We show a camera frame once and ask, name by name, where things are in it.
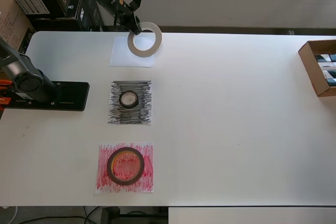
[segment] black cable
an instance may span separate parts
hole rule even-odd
[[[88,215],[86,213],[85,206],[83,206],[83,209],[84,209],[85,216],[87,217]]]
[[[92,210],[92,211],[89,213],[89,215],[87,215],[87,217],[86,217],[86,219],[85,219],[85,221],[84,221],[84,224],[86,224],[86,221],[89,220],[90,215],[91,215],[94,211],[96,211],[98,208],[99,208],[99,206],[98,206],[98,207],[95,207],[94,210]]]
[[[131,211],[131,212],[128,213],[128,215],[133,214],[133,213],[135,213],[135,212],[139,212],[139,213],[141,213],[142,215],[147,215],[145,212],[142,212],[142,211]]]
[[[37,221],[37,220],[44,220],[44,219],[85,219],[92,222],[93,224],[97,224],[94,221],[90,220],[88,217],[83,217],[83,216],[47,216],[47,217],[41,217],[41,218],[37,218],[37,219],[32,219],[32,220],[26,220],[23,222],[20,222],[18,224],[24,224],[24,223],[28,223],[28,222],[33,222],[33,221]]]
[[[84,209],[85,216],[88,217],[88,214],[86,213],[85,206],[83,206],[83,209]]]

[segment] tape roll hole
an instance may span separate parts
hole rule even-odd
[[[139,98],[134,91],[125,91],[120,95],[119,103],[124,109],[130,110],[139,105]]]
[[[134,36],[134,45],[136,47],[136,49],[141,50],[141,51],[147,51],[150,48],[152,48],[154,46],[156,37],[155,37],[155,33],[153,33],[150,30],[144,30],[146,32],[150,32],[151,36],[148,37],[141,37],[141,36]]]
[[[140,172],[140,160],[132,152],[121,152],[112,161],[111,169],[117,179],[129,181],[134,179]]]

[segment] wall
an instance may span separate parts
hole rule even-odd
[[[136,14],[161,26],[336,28],[336,0],[143,0]]]

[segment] white table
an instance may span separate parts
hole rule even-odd
[[[153,68],[109,67],[116,33],[43,32],[27,54],[86,81],[83,112],[5,110],[0,206],[336,205],[336,98],[298,56],[318,36],[164,34]],[[108,124],[111,80],[152,80],[152,125]],[[95,195],[100,144],[154,144],[154,192]]]
[[[335,224],[336,208],[172,207],[169,224]]]

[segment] open cardboard box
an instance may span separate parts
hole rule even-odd
[[[328,85],[315,58],[315,55],[322,54],[336,54],[336,40],[311,40],[299,50],[299,55],[317,96],[331,97],[336,95],[336,87]]]

